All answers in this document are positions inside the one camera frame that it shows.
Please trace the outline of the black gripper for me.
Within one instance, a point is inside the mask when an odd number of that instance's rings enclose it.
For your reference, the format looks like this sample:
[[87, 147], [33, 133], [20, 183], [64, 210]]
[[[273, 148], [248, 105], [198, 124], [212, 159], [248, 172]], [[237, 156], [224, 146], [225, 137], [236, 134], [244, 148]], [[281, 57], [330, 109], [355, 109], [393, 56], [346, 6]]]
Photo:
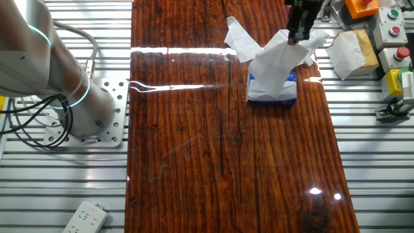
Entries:
[[324, 0], [284, 0], [284, 4], [290, 7], [287, 25], [288, 41], [297, 44], [308, 40], [313, 21], [321, 10]]

